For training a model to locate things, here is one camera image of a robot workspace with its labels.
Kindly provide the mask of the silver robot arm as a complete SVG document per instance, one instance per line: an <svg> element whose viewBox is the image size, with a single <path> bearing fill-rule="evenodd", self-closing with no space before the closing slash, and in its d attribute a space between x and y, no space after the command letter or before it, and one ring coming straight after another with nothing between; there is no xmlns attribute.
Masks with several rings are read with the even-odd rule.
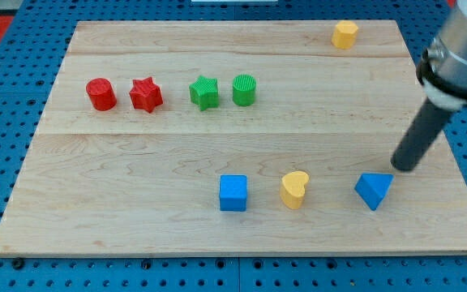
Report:
<svg viewBox="0 0 467 292"><path fill-rule="evenodd" d="M467 105L467 0L455 2L424 50L417 75L433 105L447 111Z"/></svg>

